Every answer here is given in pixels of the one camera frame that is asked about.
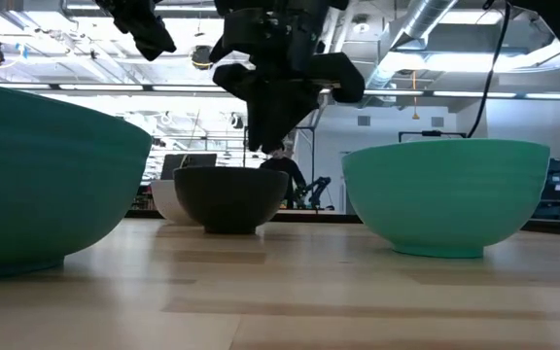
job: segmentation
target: teal bowl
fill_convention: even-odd
[[[480,258],[533,215],[550,150],[504,140],[443,140],[376,147],[342,160],[349,198],[397,252]]]
[[[0,275],[59,265],[107,235],[151,143],[130,123],[0,88]]]

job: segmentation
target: black cable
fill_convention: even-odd
[[[501,10],[499,10],[499,9],[490,9],[490,10],[487,10],[486,12],[484,12],[483,15],[481,15],[481,17],[479,17],[479,18],[476,20],[476,22],[474,23],[474,25],[477,25],[479,22],[481,22],[481,20],[482,20],[484,17],[486,17],[487,14],[491,13],[492,11],[498,12],[499,14],[501,14],[501,16],[502,16],[503,18],[505,17],[505,14],[503,14],[503,12],[502,12]]]
[[[494,0],[489,0],[483,6],[484,10],[489,10]],[[494,68],[496,68],[496,63],[498,62],[498,57],[501,55],[501,50],[503,49],[503,42],[505,41],[505,36],[507,35],[507,29],[509,27],[509,20],[511,19],[511,5],[508,0],[505,4],[505,17],[503,18],[503,29],[501,29],[501,37],[498,39],[498,44],[496,45],[496,51],[494,52],[494,60],[492,61],[492,69],[487,74],[487,79],[485,81],[485,90],[483,91],[483,97],[481,97],[481,104],[478,107],[478,115],[476,116],[476,121],[472,126],[471,132],[468,133],[468,138],[473,138],[478,125],[481,123],[481,118],[483,118],[483,111],[485,110],[485,104],[487,103],[487,95],[490,91],[490,86],[492,85],[492,78],[494,78]]]

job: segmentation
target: exposed ductwork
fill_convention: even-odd
[[[425,49],[429,33],[456,3],[457,0],[412,0],[404,17],[388,22],[379,42],[379,64],[368,77],[367,88],[385,88],[396,73],[383,67],[386,54],[401,46]]]
[[[402,35],[393,48],[425,39],[456,3],[457,0],[413,0],[407,9]]]

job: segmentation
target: wooden tabletop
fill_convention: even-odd
[[[164,224],[125,220],[63,269],[0,280],[0,349],[560,349],[560,236],[439,260],[363,226]]]

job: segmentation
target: ceiling light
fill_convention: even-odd
[[[78,90],[116,90],[116,91],[141,91],[144,88],[136,85],[109,85],[109,84],[86,84],[86,85],[60,85],[61,89],[78,89]]]
[[[497,24],[503,14],[497,11],[452,10],[446,13],[440,24]]]
[[[66,10],[86,10],[86,11],[96,11],[100,10],[98,5],[90,4],[77,4],[68,5]],[[179,5],[157,5],[155,6],[157,11],[201,11],[201,12],[217,12],[215,7],[212,6],[179,6]]]
[[[17,83],[0,83],[0,88],[51,89],[51,87],[47,84],[17,84]]]
[[[365,90],[365,96],[422,96],[424,91],[419,90]]]
[[[527,93],[527,99],[560,100],[560,93]]]
[[[368,25],[368,23],[358,23],[354,25],[354,33],[356,34],[366,33],[369,30],[370,30],[370,25]]]
[[[513,98],[517,94],[513,92],[488,92],[489,98]],[[478,91],[434,91],[434,96],[437,97],[483,97],[483,92]]]
[[[485,73],[492,69],[494,55],[491,53],[436,53],[426,63],[427,70],[442,72]],[[511,57],[501,56],[494,66],[497,73],[508,72],[515,68]]]
[[[175,92],[226,92],[223,88],[216,86],[153,86],[153,90]]]
[[[427,65],[421,54],[388,52],[377,66],[377,69],[385,74],[386,72],[397,72],[400,70],[424,70],[427,69]]]

